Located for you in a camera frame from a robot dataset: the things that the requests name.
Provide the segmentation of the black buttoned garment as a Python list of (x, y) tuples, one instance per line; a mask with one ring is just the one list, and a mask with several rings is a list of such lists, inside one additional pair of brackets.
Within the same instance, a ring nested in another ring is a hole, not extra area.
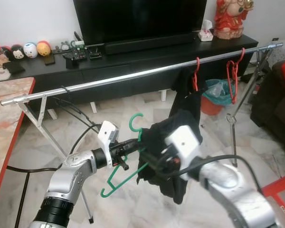
[(158, 185), (162, 195), (173, 199), (176, 204), (181, 204), (184, 194), (186, 193), (187, 180), (180, 177), (162, 177), (152, 170), (152, 151), (163, 151), (168, 148), (164, 139), (171, 134), (176, 128), (182, 125), (188, 125), (197, 135), (200, 133), (200, 121), (196, 120), (193, 115), (184, 110), (179, 110), (173, 116), (152, 124), (150, 128), (143, 128), (141, 142), (145, 143), (145, 149), (140, 153), (139, 167), (147, 164), (136, 178), (136, 182), (147, 181), (151, 185)]

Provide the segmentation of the red plastic hanger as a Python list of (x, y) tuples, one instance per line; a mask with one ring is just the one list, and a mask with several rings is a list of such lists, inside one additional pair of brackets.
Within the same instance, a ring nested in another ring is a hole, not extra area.
[(241, 54), (238, 60), (229, 60), (226, 64), (227, 82), (231, 103), (235, 104), (238, 95), (238, 70), (240, 61), (245, 55), (246, 49), (241, 49)]
[(194, 74), (192, 76), (192, 88), (195, 89), (195, 92), (199, 91), (199, 85), (198, 85), (198, 72), (200, 69), (200, 58), (195, 58), (195, 70)]

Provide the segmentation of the silver metal clothes rack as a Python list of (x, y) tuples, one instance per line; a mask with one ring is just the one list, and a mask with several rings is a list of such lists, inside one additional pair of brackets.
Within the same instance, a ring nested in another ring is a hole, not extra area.
[[(245, 55), (255, 52), (260, 60), (258, 67), (266, 63), (267, 58), (272, 54), (273, 49), (279, 44), (271, 44), (266, 47), (246, 49)], [(202, 58), (201, 63), (212, 62), (218, 59), (230, 58), (240, 55), (241, 51), (234, 51), (208, 58)], [(183, 67), (192, 67), (196, 61), (183, 62), (175, 65), (164, 66), (156, 69), (145, 70), (123, 76), (112, 77), (95, 82), (82, 83), (66, 87), (70, 92), (86, 90), (104, 85), (125, 82), (131, 79), (175, 70)], [(3, 106), (17, 104), (29, 119), (38, 126), (41, 133), (44, 133), (42, 120), (44, 111), (39, 116), (32, 114), (27, 107), (31, 100), (47, 98), (58, 94), (66, 94), (63, 89), (54, 89), (42, 93), (22, 95), (15, 98), (1, 100)], [(262, 193), (258, 179), (253, 177), (255, 186), (247, 185), (245, 177), (234, 165), (221, 163), (222, 160), (238, 160), (236, 154), (221, 155), (203, 158), (194, 158), (190, 165), (174, 173), (170, 177), (180, 177), (183, 180), (198, 181), (210, 195), (219, 202), (228, 212), (228, 215), (235, 228), (280, 228), (281, 224), (270, 202)], [(78, 152), (68, 155), (62, 165), (54, 170), (53, 178), (41, 207), (34, 221), (29, 228), (67, 228), (69, 216), (73, 207), (82, 193), (85, 180), (95, 174), (98, 169), (110, 167), (106, 165), (105, 156), (100, 146), (94, 150)]]

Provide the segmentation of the black shirt green print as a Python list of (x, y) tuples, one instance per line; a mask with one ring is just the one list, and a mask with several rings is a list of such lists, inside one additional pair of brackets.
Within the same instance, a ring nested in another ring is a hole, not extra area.
[(202, 77), (195, 76), (192, 67), (186, 67), (180, 70), (179, 76), (171, 85), (171, 90), (175, 91), (176, 96), (169, 116), (173, 116), (179, 110), (190, 112), (196, 120), (200, 119), (201, 96), (206, 90), (206, 83)]

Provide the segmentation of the black television console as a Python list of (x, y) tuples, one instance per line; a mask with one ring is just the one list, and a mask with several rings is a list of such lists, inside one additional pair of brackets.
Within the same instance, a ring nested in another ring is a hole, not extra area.
[[(246, 35), (232, 40), (215, 39), (207, 42), (195, 40), (191, 43), (150, 48), (130, 53), (103, 54), (101, 59), (80, 61), (76, 69), (68, 69), (64, 57), (61, 56), (57, 56), (54, 59), (55, 63), (49, 66), (45, 65), (41, 58), (24, 59), (19, 61), (23, 71), (12, 74), (10, 78), (33, 77), (35, 79), (33, 91), (40, 93), (143, 70), (166, 67), (192, 61), (196, 58), (206, 58), (227, 52), (241, 51), (243, 48), (255, 48), (257, 45), (258, 42), (255, 39)], [(163, 89), (170, 89), (179, 74), (179, 69), (168, 70), (145, 76), (141, 79), (62, 94), (60, 98), (69, 100), (74, 104), (86, 104), (157, 92)]]

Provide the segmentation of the red bin teal bag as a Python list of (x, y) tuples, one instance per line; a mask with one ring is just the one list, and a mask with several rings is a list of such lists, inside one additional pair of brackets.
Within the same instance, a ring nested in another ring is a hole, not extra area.
[(217, 115), (232, 104), (231, 85), (225, 79), (206, 80), (206, 88), (201, 96), (201, 112)]

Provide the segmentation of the black clip stand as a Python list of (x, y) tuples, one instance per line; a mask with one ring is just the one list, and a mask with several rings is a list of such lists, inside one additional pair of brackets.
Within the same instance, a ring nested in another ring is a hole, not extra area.
[(90, 60), (101, 59), (103, 57), (100, 47), (89, 47), (87, 50)]

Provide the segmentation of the black soundbar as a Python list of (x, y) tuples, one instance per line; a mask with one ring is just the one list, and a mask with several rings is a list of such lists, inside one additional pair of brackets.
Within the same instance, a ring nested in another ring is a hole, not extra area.
[(107, 55), (124, 54), (150, 48), (168, 47), (177, 44), (192, 43), (197, 37), (196, 33), (184, 33), (165, 37), (130, 39), (104, 44)]

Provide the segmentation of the green mug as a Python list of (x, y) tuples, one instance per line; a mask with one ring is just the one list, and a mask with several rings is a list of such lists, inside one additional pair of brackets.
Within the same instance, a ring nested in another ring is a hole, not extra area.
[(71, 47), (77, 50), (82, 50), (86, 48), (85, 42), (82, 40), (73, 40), (71, 41)]

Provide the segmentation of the red plastic stool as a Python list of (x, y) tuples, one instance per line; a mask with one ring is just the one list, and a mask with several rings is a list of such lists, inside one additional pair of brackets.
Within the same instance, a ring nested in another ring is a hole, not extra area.
[(263, 195), (273, 198), (280, 206), (282, 213), (285, 214), (285, 202), (282, 200), (281, 196), (279, 196), (282, 191), (285, 191), (285, 176), (262, 187)]

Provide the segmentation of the dark smartphone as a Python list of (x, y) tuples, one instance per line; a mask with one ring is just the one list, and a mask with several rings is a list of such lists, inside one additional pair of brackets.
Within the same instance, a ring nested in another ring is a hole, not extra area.
[(54, 59), (54, 55), (53, 54), (46, 55), (42, 59), (43, 59), (43, 63), (46, 66), (55, 64), (55, 59)]

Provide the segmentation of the dark grey fabric sofa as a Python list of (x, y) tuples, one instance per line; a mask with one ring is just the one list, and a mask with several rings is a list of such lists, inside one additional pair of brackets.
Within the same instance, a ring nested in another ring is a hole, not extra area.
[(264, 76), (252, 100), (250, 119), (270, 131), (285, 149), (285, 82), (281, 70), (284, 61), (275, 63)]

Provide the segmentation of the marble top folding table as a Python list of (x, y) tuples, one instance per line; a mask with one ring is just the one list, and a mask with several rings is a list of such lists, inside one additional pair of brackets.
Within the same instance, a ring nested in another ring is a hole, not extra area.
[[(34, 85), (35, 79), (33, 77), (0, 82), (0, 102), (32, 93)], [(0, 105), (0, 187), (23, 118), (24, 113), (17, 105)]]

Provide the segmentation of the black flat television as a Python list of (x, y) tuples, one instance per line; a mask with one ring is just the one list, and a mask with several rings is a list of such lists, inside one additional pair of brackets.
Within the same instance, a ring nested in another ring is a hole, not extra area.
[(86, 44), (165, 37), (201, 28), (208, 0), (73, 0)]

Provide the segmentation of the yellow round plush toy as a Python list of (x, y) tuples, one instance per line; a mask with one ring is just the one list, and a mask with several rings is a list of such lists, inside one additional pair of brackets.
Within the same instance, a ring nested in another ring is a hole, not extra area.
[(36, 47), (38, 50), (38, 54), (43, 56), (43, 57), (47, 57), (53, 53), (49, 42), (47, 42), (45, 40), (39, 41), (37, 43)]

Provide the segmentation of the white tissue box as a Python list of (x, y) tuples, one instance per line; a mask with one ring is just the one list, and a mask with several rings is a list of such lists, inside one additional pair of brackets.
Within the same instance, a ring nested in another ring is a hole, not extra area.
[(198, 38), (202, 42), (212, 41), (212, 39), (214, 37), (212, 29), (213, 29), (212, 22), (208, 19), (204, 19), (202, 24), (201, 24), (201, 28), (197, 32)]

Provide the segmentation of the white round plush toy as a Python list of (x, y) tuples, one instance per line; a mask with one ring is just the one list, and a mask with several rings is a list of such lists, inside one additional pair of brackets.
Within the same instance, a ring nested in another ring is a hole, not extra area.
[(38, 56), (38, 48), (35, 43), (26, 43), (23, 46), (23, 51), (28, 58), (36, 58)]

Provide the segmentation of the black card stand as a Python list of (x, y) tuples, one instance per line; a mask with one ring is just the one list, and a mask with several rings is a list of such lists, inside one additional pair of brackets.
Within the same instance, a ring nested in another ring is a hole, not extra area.
[(6, 62), (3, 64), (3, 69), (9, 71), (10, 74), (18, 74), (20, 72), (25, 71), (24, 67), (19, 62)]

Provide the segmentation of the black mouse plush toy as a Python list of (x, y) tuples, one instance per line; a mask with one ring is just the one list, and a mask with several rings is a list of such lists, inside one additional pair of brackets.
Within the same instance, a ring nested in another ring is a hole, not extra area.
[(10, 49), (14, 59), (24, 59), (27, 56), (21, 44), (14, 44)]

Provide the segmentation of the red elephant god statue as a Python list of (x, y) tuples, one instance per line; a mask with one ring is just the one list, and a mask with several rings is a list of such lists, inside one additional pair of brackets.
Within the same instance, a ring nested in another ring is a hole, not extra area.
[(234, 39), (243, 35), (243, 21), (254, 8), (254, 0), (216, 0), (214, 37)]

